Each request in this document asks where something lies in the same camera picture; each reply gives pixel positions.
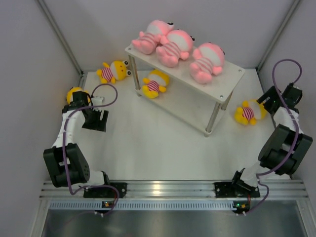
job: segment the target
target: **striped shirt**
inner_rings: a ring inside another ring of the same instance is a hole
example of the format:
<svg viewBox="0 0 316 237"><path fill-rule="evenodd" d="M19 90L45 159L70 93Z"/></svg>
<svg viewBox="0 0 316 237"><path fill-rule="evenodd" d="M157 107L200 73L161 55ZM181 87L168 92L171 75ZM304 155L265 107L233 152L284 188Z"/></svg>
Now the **striped shirt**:
<svg viewBox="0 0 316 237"><path fill-rule="evenodd" d="M157 42L155 41L155 35L149 32L145 32L145 34L139 38L139 40L147 41L150 43L154 48L157 46Z"/></svg>
<svg viewBox="0 0 316 237"><path fill-rule="evenodd" d="M113 73L111 72L111 68L103 68L102 70L102 77L107 80L107 82L111 81L113 77Z"/></svg>
<svg viewBox="0 0 316 237"><path fill-rule="evenodd" d="M254 117L253 110L250 107L243 107L242 116L245 117L248 121L250 121Z"/></svg>
<svg viewBox="0 0 316 237"><path fill-rule="evenodd" d="M209 60L208 58L205 58L205 57L199 58L195 61L195 63L199 65L199 67L201 68L203 72L212 74L214 66L213 66L212 61Z"/></svg>
<svg viewBox="0 0 316 237"><path fill-rule="evenodd" d="M157 91L159 92L159 84L155 80L151 80L148 84L149 91Z"/></svg>
<svg viewBox="0 0 316 237"><path fill-rule="evenodd" d="M181 50L175 42L166 43L162 47L164 47L168 56L180 58Z"/></svg>

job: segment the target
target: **wall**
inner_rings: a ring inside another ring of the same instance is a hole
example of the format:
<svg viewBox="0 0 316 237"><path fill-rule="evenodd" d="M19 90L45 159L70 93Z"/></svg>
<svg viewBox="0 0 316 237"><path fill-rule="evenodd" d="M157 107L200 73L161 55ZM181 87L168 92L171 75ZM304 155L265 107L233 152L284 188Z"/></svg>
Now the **wall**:
<svg viewBox="0 0 316 237"><path fill-rule="evenodd" d="M215 42L227 60L258 65L292 0L46 0L83 69L126 58L124 49L154 19Z"/></svg>
<svg viewBox="0 0 316 237"><path fill-rule="evenodd" d="M0 236L26 236L78 76L34 0L0 3Z"/></svg>
<svg viewBox="0 0 316 237"><path fill-rule="evenodd" d="M264 65L261 78L265 88L272 85L271 71L273 65L280 59L292 58L297 60L303 67L303 75L297 86L303 90L303 98L297 108L300 111L300 126L309 136L316 139L316 1L305 0L295 13L290 25L285 29L283 36L276 45L272 55ZM284 90L288 83L294 81L298 75L298 68L295 64L286 62L279 64L276 70L276 80L281 90ZM308 193L311 197L314 209L316 210L316 143L312 144L306 154L296 175L304 180Z"/></svg>

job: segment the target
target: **pink plush toy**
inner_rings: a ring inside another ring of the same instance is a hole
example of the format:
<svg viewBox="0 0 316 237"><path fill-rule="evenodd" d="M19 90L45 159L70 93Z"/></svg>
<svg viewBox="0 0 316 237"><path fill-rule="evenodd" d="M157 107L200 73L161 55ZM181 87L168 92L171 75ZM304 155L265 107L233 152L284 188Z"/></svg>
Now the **pink plush toy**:
<svg viewBox="0 0 316 237"><path fill-rule="evenodd" d="M162 46L156 48L158 60L167 67L177 66L179 58L182 60L188 59L194 40L185 31L170 31L167 36L161 37L160 43Z"/></svg>
<svg viewBox="0 0 316 237"><path fill-rule="evenodd" d="M144 54L151 54L160 42L161 36L173 30L173 23L155 20L149 24L146 32L140 32L139 38L132 40L132 45Z"/></svg>
<svg viewBox="0 0 316 237"><path fill-rule="evenodd" d="M218 75L223 70L225 53L216 44L204 43L193 52L195 61L190 64L190 74L198 83L212 81L212 74Z"/></svg>

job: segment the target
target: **metal leg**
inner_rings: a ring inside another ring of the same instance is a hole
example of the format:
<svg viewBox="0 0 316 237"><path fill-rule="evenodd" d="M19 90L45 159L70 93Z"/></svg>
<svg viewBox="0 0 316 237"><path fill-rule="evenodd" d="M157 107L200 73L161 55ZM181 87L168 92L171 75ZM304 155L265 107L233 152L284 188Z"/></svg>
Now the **metal leg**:
<svg viewBox="0 0 316 237"><path fill-rule="evenodd" d="M222 110L226 110L226 108L227 108L227 106L228 106L228 103L229 103L229 101L231 100L232 94L233 94L233 93L231 93L231 94L228 96L227 100L222 104L222 107L221 107Z"/></svg>
<svg viewBox="0 0 316 237"><path fill-rule="evenodd" d="M139 84L139 80L138 80L138 74L137 74L137 67L136 67L136 62L135 62L135 58L132 56L128 56L129 57L129 61L131 64L131 70L132 70L132 75L134 78L134 83L135 83L135 89L136 90L140 90L140 84Z"/></svg>
<svg viewBox="0 0 316 237"><path fill-rule="evenodd" d="M212 116L209 119L208 125L206 127L206 132L208 132L208 133L210 133L212 131L212 127L213 127L214 122L216 120L216 117L217 117L217 114L218 114L220 106L221 106L221 104L216 102L216 104L214 106L214 110L213 110Z"/></svg>

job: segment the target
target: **plush toy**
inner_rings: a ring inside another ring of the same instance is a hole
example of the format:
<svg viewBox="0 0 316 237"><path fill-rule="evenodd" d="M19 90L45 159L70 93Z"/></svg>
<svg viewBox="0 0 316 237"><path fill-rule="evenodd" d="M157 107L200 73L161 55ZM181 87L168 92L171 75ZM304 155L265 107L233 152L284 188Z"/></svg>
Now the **plush toy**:
<svg viewBox="0 0 316 237"><path fill-rule="evenodd" d="M81 87L72 87L67 93L67 103L70 104L73 101L73 93L77 91L84 91L85 93L89 94L86 90L83 90Z"/></svg>
<svg viewBox="0 0 316 237"><path fill-rule="evenodd" d="M149 24L145 32L139 33L139 38L132 40L132 45L144 54L151 54L160 42L161 36L173 30L173 23L155 20Z"/></svg>
<svg viewBox="0 0 316 237"><path fill-rule="evenodd" d="M110 81L114 84L116 80L123 80L125 77L132 75L132 72L126 68L128 66L127 61L114 61L110 66L107 63L102 65L104 68L97 70L101 83Z"/></svg>
<svg viewBox="0 0 316 237"><path fill-rule="evenodd" d="M143 81L146 84L143 86L144 94L148 98L154 99L159 92L166 91L166 86L169 84L169 76L155 69Z"/></svg>
<svg viewBox="0 0 316 237"><path fill-rule="evenodd" d="M255 125L257 120L263 119L266 114L263 104L259 104L256 100L245 100L242 107L237 107L235 120L243 125Z"/></svg>
<svg viewBox="0 0 316 237"><path fill-rule="evenodd" d="M160 43L162 46L156 48L158 60L167 67L177 66L179 58L182 60L188 59L194 40L185 31L170 31L166 36L161 37Z"/></svg>
<svg viewBox="0 0 316 237"><path fill-rule="evenodd" d="M193 51L195 61L190 64L190 74L198 83L212 81L212 74L218 75L223 70L225 53L216 44L204 43Z"/></svg>

